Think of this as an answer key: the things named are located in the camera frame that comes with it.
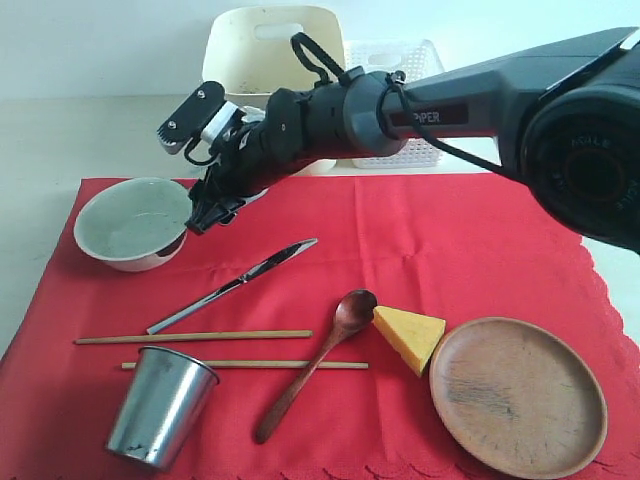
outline white ceramic bowl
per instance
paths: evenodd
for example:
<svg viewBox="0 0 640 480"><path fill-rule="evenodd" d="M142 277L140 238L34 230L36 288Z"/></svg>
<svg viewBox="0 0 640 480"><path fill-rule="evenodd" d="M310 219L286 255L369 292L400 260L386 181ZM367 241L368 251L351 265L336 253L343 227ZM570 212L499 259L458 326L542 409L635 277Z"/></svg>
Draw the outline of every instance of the white ceramic bowl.
<svg viewBox="0 0 640 480"><path fill-rule="evenodd" d="M73 235L84 253L117 270L150 270L182 248L191 208L187 189L173 180L125 180L87 202Z"/></svg>

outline bowl rim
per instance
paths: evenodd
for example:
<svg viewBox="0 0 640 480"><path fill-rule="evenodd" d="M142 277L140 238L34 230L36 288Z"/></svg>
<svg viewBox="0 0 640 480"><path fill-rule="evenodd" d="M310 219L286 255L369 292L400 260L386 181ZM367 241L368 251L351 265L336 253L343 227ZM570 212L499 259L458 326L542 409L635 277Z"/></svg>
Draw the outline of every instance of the bowl rim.
<svg viewBox="0 0 640 480"><path fill-rule="evenodd" d="M130 257L112 257L112 256L107 256L107 255L101 255L95 251L93 251L91 248L89 248L89 246L85 243L80 241L80 226L79 223L82 221L82 218L84 216L87 215L87 212L98 202L101 202L105 199L105 197L109 194L109 193L113 193L114 190L117 190L119 188L124 188L127 187L131 184L135 184L135 183L162 183L164 185L170 185L172 187L175 188L176 192L178 191L178 188L184 190L184 199L185 199L185 203L188 202L189 205L191 205L191 200L189 199L189 196L187 195L187 188L182 185L181 183L177 182L176 180L170 179L170 178L162 178L162 177L135 177L135 178L128 178L128 179L122 179L121 181L118 181L116 183L114 183L113 185L105 188L104 190L100 191L99 193L97 193L96 195L94 195L91 199L89 199L89 201L87 201L87 203L84 204L84 206L80 209L80 211L78 212L78 214L76 215L76 218L74 220L74 225L73 225L73 237L75 240L76 245L78 246L78 248L80 248L80 250L82 250L84 253L86 253L87 255L89 255L92 258L95 258L96 260L101 260L104 262L129 262L129 261L133 261L133 260L140 260L141 258L147 257L149 255L153 255L154 253L157 253L158 251L162 250L163 248L165 248L167 245L170 245L171 243L175 242L181 235L184 234L184 232L186 231L187 227L186 225L183 225L183 228L180 229L180 231L178 231L175 235L173 235L170 238L167 238L166 243L164 243L163 245L159 245L157 248L153 248L150 250L145 251L144 253L140 253L138 255L133 255Z"/></svg>

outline white wall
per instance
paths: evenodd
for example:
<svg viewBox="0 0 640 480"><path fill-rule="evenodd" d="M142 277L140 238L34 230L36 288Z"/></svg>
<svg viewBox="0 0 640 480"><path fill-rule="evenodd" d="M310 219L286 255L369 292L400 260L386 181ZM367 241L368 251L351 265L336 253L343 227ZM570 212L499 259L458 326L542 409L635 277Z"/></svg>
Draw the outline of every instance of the white wall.
<svg viewBox="0 0 640 480"><path fill-rule="evenodd" d="M192 91L223 0L0 0L0 99ZM435 42L447 69L616 26L638 0L327 0L345 39Z"/></svg>

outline plate rim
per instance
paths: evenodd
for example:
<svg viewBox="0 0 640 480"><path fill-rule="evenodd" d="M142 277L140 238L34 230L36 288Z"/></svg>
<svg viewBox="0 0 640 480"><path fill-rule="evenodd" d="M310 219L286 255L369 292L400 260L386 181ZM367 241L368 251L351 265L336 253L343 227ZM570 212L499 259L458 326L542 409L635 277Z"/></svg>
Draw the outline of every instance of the plate rim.
<svg viewBox="0 0 640 480"><path fill-rule="evenodd" d="M442 408L442 400L438 401L436 400L437 397L434 394L434 389L436 388L436 383L439 383L436 381L435 376L436 376L436 366L438 365L438 359L441 357L441 352L447 348L447 345L450 344L451 339L455 338L461 331L463 330L467 330L469 328L472 327L476 327L477 325L481 325L481 324L485 324L485 323L493 323L493 322L506 322L506 323L515 323L515 324L519 324L525 328L529 328L532 330L536 330L537 332L545 335L546 337L550 338L551 340L557 342L560 344L560 346L562 348L564 348L571 356L574 357L574 359L576 359L578 361L578 363L581 365L582 369L587 373L589 379L591 380L591 382L595 385L596 388L596 392L598 395L598 400L599 400L599 404L600 404L600 408L602 411L602 428L600 429L600 432L598 433L598 439L596 441L596 443L594 444L593 447L591 447L591 449L589 450L589 453L587 455L584 456L584 458L577 462L574 466L570 467L570 468L564 468L562 470L558 470L556 473L538 473L538 474L531 474L531 473L525 473L525 472L519 472L517 470L512 470L509 468L505 468L504 465L501 465L499 462L496 464L495 462L487 462L486 459L482 458L481 455L478 455L477 452L474 452L473 449L469 448L468 445L466 445L459 437L459 435L457 435L456 433L454 433L448 426L447 422L445 421L445 415L443 415L441 408ZM480 318L476 318L474 320L470 320L468 322L465 322L455 328L453 328L452 330L450 330L449 332L447 332L445 334L445 336L442 338L442 340L438 343L438 345L436 346L433 355L431 357L431 362L429 365L429 389L430 389L430 393L431 393L431 398L432 398L432 402L433 405L436 409L436 412L438 414L438 416L440 417L440 420L442 421L444 427L447 429L447 431L449 432L449 434L455 439L455 441L458 443L458 445L460 445L467 453L469 453L471 456L473 456L474 458L476 458L477 460L479 460L480 462L482 462L484 465L498 471L501 473L505 473L507 475L511 475L513 477L517 477L517 478L527 478L527 479L531 479L531 480L553 480L553 479L557 479L557 478L564 478L570 475L573 475L581 470L583 470L584 468L586 468L598 455L598 453L600 453L600 450L602 449L604 442L607 438L607 434L608 434L608 429L609 429L609 410L608 410L608 406L607 406L607 402L606 402L606 398L604 396L604 392L602 391L602 387L600 386L600 383L598 382L598 379L596 378L596 376L594 375L593 371L589 368L589 365L587 365L587 363L584 361L584 359L578 355L578 353L571 348L566 342L564 342L561 338L559 338L557 335L554 335L553 333L551 333L548 330L545 330L544 328L535 325L533 323L524 321L524 320L519 320L516 318L510 318L510 317L502 317L502 316L488 316L488 317L480 317Z"/></svg>

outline wooden spoon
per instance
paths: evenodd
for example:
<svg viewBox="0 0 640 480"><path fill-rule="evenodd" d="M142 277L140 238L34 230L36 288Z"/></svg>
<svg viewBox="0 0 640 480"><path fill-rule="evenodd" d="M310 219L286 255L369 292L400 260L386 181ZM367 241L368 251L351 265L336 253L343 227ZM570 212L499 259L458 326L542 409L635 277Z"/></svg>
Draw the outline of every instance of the wooden spoon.
<svg viewBox="0 0 640 480"><path fill-rule="evenodd" d="M373 309L377 305L376 296L368 290L354 290L340 301L333 317L331 333L313 360L300 372L264 417L256 431L255 440L257 443L264 443L269 439L304 384L327 353L340 342L358 333L371 323Z"/></svg>

